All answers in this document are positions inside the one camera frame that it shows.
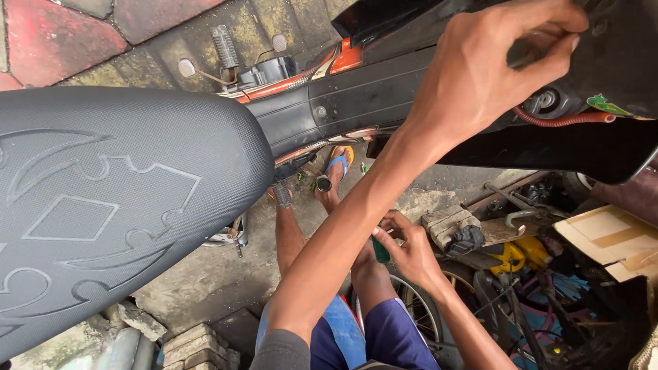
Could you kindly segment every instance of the cardboard box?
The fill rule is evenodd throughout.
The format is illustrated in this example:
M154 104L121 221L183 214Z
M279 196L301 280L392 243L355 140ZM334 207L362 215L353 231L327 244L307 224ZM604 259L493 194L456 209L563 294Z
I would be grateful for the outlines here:
M617 281L646 276L658 286L658 228L626 211L606 205L553 227Z

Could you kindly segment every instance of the orange rubber tube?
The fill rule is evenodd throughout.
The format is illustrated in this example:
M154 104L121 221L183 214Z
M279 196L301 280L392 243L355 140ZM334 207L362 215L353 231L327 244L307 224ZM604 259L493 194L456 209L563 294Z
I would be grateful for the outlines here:
M591 112L591 113L578 113L577 115L571 115L566 117L560 117L557 119L539 119L533 117L530 113L526 112L521 105L517 105L512 108L512 112L519 116L520 119L526 121L527 123L532 123L536 126L541 127L562 127L574 123L582 122L606 122L610 123L615 120L615 115L606 112Z

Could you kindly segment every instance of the dark blue shorts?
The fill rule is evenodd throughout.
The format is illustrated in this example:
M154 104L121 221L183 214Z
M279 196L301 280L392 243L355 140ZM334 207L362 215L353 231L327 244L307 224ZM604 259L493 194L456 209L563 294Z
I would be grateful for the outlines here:
M267 311L266 309L263 312L261 325L265 324L266 326L263 321L266 321ZM434 356L427 348L427 344L425 344L400 300L386 300L374 306L363 320L363 325L365 328L365 359L367 361L373 359L405 370L439 369ZM311 370L349 370L348 361L345 360L340 348L354 348L354 345L345 345L342 343L345 338L342 337L339 337L337 342L334 336L334 332L337 331L336 328L333 329L324 317L321 317L315 328L313 328L311 333Z

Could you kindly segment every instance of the green sticker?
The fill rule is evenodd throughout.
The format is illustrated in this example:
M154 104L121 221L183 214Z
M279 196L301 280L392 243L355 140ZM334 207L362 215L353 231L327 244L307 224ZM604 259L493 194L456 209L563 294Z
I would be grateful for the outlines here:
M608 99L605 99L602 94L599 94L597 96L593 96L593 97L587 99L587 104L591 105L592 107L594 107L594 108L596 108L600 111L612 113L616 116L626 116L626 117L631 117L631 118L634 118L634 119L650 120L650 119L647 119L647 118L644 118L644 117L636 116L631 112L627 112L624 109L621 109L620 107L617 107L613 103L609 103Z

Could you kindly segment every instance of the hand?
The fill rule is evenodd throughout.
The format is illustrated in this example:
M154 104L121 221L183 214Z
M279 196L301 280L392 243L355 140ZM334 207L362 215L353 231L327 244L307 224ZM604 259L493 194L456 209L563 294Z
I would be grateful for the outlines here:
M412 151L411 160L433 164L564 76L578 44L575 32L588 26L585 12L571 0L514 0L455 15L439 38L407 121L393 136L400 141L396 148ZM507 66L507 52L520 38L547 47L548 52L514 70ZM441 142L449 148L442 149L437 145Z
M427 287L433 278L443 276L434 252L422 226L414 225L400 211L392 209L377 226L372 236L391 254L397 267L407 279L421 287ZM402 246L394 239L404 240Z

